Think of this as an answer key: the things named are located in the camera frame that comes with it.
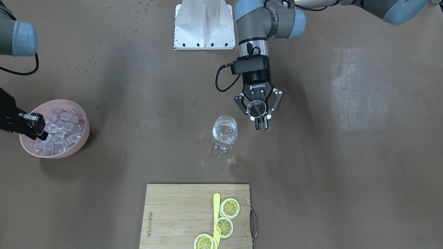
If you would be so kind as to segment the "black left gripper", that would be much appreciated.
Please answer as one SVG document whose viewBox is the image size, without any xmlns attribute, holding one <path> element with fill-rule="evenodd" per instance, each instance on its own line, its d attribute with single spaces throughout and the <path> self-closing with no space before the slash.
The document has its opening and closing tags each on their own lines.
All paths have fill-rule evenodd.
<svg viewBox="0 0 443 249">
<path fill-rule="evenodd" d="M 234 97 L 234 101 L 240 110 L 250 117 L 255 123 L 256 130 L 260 129 L 259 118 L 249 115 L 244 99 L 250 102 L 260 100 L 265 103 L 266 110 L 261 117 L 262 129 L 270 128 L 272 114 L 278 109 L 283 98 L 283 90 L 274 88 L 271 81 L 270 71 L 250 71 L 242 73 L 243 90 L 242 93 Z"/>
</svg>

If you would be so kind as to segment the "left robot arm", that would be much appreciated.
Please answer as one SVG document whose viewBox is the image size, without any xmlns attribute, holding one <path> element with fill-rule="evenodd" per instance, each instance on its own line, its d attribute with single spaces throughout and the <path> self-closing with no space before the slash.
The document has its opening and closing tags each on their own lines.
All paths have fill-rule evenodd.
<svg viewBox="0 0 443 249">
<path fill-rule="evenodd" d="M 229 64 L 231 73 L 242 77 L 243 82 L 235 102 L 254 121 L 256 130 L 268 129 L 268 121 L 283 97 L 283 91 L 272 84 L 268 41 L 302 35 L 307 23 L 305 11 L 353 5 L 386 23 L 400 25 L 416 16 L 427 3 L 427 0 L 239 0 L 235 5 L 239 57 Z"/>
</svg>

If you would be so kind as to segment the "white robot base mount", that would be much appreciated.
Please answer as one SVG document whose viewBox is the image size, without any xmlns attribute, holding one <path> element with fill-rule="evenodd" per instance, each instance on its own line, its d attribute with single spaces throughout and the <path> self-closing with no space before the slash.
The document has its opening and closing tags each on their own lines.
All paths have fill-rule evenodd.
<svg viewBox="0 0 443 249">
<path fill-rule="evenodd" d="M 224 0 L 183 0 L 174 17 L 176 50 L 236 47 L 233 7 Z"/>
</svg>

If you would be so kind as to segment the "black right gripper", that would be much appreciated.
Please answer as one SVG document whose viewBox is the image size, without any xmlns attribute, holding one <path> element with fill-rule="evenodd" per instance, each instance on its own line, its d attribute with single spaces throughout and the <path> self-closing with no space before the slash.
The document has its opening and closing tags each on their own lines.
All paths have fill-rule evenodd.
<svg viewBox="0 0 443 249">
<path fill-rule="evenodd" d="M 24 131 L 26 122 L 30 127 Z M 22 133 L 32 140 L 46 141 L 48 137 L 48 133 L 44 130 L 46 126 L 44 116 L 36 112 L 26 114 L 17 107 L 15 98 L 2 88 L 0 88 L 0 126 L 1 130 Z"/>
</svg>

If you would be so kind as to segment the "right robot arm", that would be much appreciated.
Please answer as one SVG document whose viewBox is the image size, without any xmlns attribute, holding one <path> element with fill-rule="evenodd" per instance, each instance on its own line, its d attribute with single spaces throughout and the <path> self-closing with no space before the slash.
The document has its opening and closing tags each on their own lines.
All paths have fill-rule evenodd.
<svg viewBox="0 0 443 249">
<path fill-rule="evenodd" d="M 38 36 L 34 26 L 17 20 L 13 13 L 1 3 L 0 53 L 13 57 L 35 57 L 35 69 L 30 72 L 16 72 L 1 67 L 1 70 L 19 76 L 36 73 L 39 68 L 37 54 Z M 26 113 L 16 105 L 16 101 L 4 89 L 0 89 L 0 128 L 3 131 L 27 136 L 32 140 L 45 141 L 45 120 L 42 114 Z"/>
</svg>

